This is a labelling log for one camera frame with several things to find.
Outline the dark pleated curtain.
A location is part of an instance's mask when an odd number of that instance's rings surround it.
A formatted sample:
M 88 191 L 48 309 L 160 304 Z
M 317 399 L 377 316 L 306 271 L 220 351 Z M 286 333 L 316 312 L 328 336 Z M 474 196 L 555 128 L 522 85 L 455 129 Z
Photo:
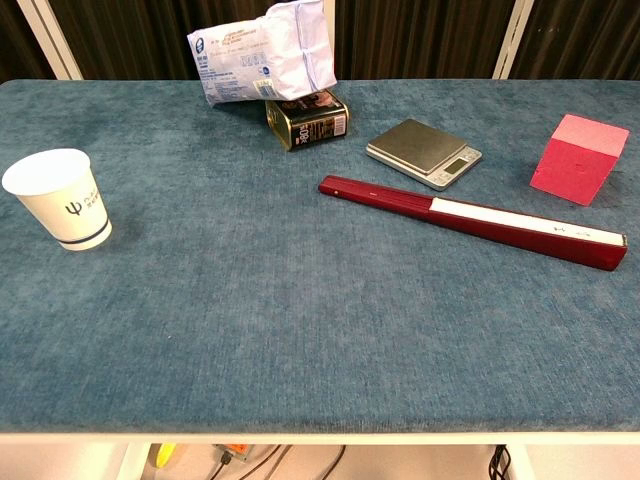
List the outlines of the dark pleated curtain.
M 90 80 L 195 79 L 187 35 L 280 0 L 48 0 Z M 341 80 L 488 78 L 516 0 L 335 0 Z M 0 0 L 0 84 L 53 69 L 17 0 Z M 514 79 L 640 81 L 640 0 L 533 0 Z

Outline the orange connector box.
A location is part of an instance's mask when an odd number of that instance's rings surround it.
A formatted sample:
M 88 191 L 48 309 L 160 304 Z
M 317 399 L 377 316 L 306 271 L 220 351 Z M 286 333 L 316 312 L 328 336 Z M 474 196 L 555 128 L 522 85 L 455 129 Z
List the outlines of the orange connector box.
M 232 460 L 245 461 L 252 449 L 249 444 L 215 444 L 220 452 L 220 462 L 228 465 Z

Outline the white blue plastic package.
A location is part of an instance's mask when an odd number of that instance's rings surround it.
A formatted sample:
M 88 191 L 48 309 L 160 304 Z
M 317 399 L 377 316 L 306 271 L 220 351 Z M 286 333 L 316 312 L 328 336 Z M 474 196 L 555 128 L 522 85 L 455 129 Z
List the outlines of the white blue plastic package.
M 271 6 L 265 15 L 187 36 L 207 102 L 295 100 L 337 83 L 322 0 Z

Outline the silver digital pocket scale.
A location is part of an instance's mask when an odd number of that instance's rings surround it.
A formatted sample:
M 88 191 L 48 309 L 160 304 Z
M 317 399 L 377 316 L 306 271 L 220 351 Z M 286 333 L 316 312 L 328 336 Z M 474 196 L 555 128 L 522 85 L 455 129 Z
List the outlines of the silver digital pocket scale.
M 447 189 L 482 159 L 464 139 L 414 119 L 371 140 L 366 153 L 437 191 Z

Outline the blue velvet table cloth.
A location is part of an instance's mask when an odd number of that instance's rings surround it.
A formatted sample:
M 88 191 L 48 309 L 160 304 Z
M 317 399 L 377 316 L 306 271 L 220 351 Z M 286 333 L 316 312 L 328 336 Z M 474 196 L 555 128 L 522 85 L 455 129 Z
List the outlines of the blue velvet table cloth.
M 0 187 L 0 433 L 640 430 L 640 82 L 343 82 L 284 150 L 196 81 L 0 85 L 0 175 L 86 152 L 113 225 L 61 248 Z M 629 137 L 592 203 L 530 186 L 567 114 Z M 423 192 L 366 155 L 413 118 L 482 161 L 452 199 L 624 233 L 604 272 L 321 194 Z

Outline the pink cube block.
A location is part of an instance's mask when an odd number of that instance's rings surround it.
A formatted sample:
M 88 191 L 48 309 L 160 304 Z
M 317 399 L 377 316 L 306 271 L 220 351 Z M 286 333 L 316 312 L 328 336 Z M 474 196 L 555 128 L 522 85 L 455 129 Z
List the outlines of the pink cube block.
M 588 206 L 613 170 L 628 137 L 625 128 L 567 114 L 551 135 L 530 186 Z

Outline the dark gold tin can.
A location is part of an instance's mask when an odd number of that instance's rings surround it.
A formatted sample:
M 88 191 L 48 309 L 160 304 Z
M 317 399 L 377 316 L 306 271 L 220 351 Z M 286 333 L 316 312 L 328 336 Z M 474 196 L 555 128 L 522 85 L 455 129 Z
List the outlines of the dark gold tin can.
M 350 112 L 330 90 L 265 102 L 267 123 L 287 151 L 345 136 Z

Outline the white table frame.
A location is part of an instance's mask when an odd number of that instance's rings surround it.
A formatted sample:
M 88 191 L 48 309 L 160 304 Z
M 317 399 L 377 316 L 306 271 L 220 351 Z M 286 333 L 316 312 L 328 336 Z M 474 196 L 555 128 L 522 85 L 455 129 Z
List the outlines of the white table frame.
M 152 457 L 176 443 L 161 469 Z M 220 462 L 215 444 L 249 444 Z M 0 434 L 0 480 L 640 480 L 640 433 Z

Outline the white paper cup blue band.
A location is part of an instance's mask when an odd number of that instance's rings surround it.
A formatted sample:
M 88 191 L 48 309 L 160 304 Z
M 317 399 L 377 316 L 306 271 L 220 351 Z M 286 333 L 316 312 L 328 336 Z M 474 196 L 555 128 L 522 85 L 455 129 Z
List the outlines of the white paper cup blue band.
M 5 171 L 2 187 L 67 250 L 94 248 L 112 232 L 90 158 L 81 150 L 59 148 L 24 157 Z

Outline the dark red folded fan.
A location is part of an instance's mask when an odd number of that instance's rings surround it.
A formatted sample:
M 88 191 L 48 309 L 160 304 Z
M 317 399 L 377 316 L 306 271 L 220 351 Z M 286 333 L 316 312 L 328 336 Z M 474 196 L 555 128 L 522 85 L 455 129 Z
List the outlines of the dark red folded fan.
M 326 195 L 409 216 L 494 242 L 606 271 L 628 250 L 621 233 L 329 175 Z

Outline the white frame post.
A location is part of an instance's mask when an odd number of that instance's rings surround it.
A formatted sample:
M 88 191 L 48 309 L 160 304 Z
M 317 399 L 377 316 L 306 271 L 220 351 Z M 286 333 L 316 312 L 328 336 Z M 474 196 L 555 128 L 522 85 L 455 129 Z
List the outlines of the white frame post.
M 323 12 L 326 18 L 329 45 L 332 55 L 335 55 L 335 19 L 336 19 L 336 0 L 323 0 Z
M 16 0 L 58 80 L 84 77 L 49 0 Z
M 535 0 L 515 0 L 496 60 L 492 78 L 509 78 Z

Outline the yellow object under table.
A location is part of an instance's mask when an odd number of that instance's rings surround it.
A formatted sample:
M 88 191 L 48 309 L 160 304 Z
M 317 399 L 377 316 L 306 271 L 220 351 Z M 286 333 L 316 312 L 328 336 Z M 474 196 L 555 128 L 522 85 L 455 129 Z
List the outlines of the yellow object under table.
M 152 465 L 157 469 L 164 468 L 173 456 L 176 447 L 176 443 L 159 444 L 152 457 Z

